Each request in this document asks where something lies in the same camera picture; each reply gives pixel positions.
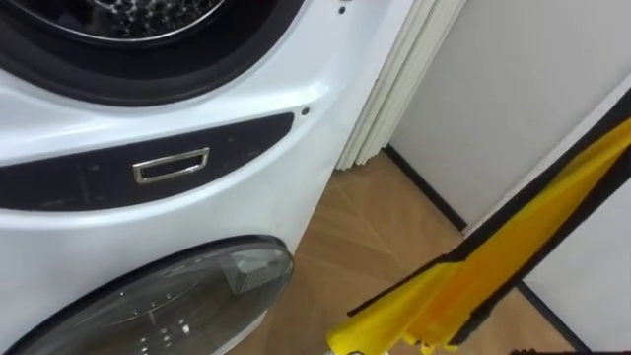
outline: glass door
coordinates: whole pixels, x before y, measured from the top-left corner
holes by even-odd
[[[62,310],[7,355],[209,355],[289,282],[282,242],[238,237],[168,256]]]

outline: drawer handle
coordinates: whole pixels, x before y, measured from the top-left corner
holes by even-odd
[[[170,178],[177,178],[177,177],[193,174],[195,172],[198,172],[204,169],[204,167],[206,167],[206,164],[208,163],[209,152],[210,152],[210,149],[202,148],[202,149],[197,149],[197,150],[186,152],[186,153],[175,154],[175,155],[164,157],[164,158],[158,158],[158,159],[153,159],[150,161],[134,164],[132,166],[133,172],[134,172],[134,179],[136,180],[138,184],[146,184],[146,183],[163,181]],[[157,167],[160,165],[177,162],[183,159],[190,159],[190,158],[196,158],[196,157],[201,158],[201,162],[177,172],[167,173],[167,174],[163,174],[156,177],[145,177],[145,175],[143,174],[143,170],[147,168]]]

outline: wooden floor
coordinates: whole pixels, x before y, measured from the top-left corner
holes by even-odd
[[[398,281],[461,234],[385,155],[335,173],[296,254],[291,285],[263,325],[230,355],[322,355],[345,313]],[[510,294],[461,354],[571,347],[519,293]],[[399,344],[392,355],[419,354]]]

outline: black baseboard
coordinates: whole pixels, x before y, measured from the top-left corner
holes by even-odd
[[[423,192],[427,198],[458,228],[460,231],[466,227],[466,222],[460,217],[457,212],[450,206],[450,204],[436,192],[432,186],[423,179],[415,170],[410,166],[400,154],[394,150],[390,145],[384,148],[384,152],[390,157],[390,159],[401,169],[401,171],[414,182],[414,184]],[[552,310],[541,300],[530,288],[521,281],[517,289],[524,295],[524,297],[537,309],[539,313],[552,325],[556,331],[565,338],[565,340],[576,351],[580,353],[591,353],[590,348],[576,335],[569,326],[567,326],[561,319],[559,319]]]
[[[459,230],[462,231],[466,228],[466,222],[459,214],[450,206],[450,204],[436,192],[432,186],[423,179],[412,166],[410,166],[403,157],[401,157],[392,146],[387,145],[384,148],[384,152],[390,157],[390,159],[398,166],[403,173],[414,182],[414,184],[427,196],[427,198],[434,203],[434,205],[447,217],[450,222]]]
[[[552,310],[532,291],[524,281],[517,285],[517,289],[524,297],[541,313],[541,315],[552,325],[556,331],[579,353],[592,353],[592,350],[570,329]]]

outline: washing machine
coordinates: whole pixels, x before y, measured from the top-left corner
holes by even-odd
[[[410,4],[4,0],[0,353],[250,334]]]

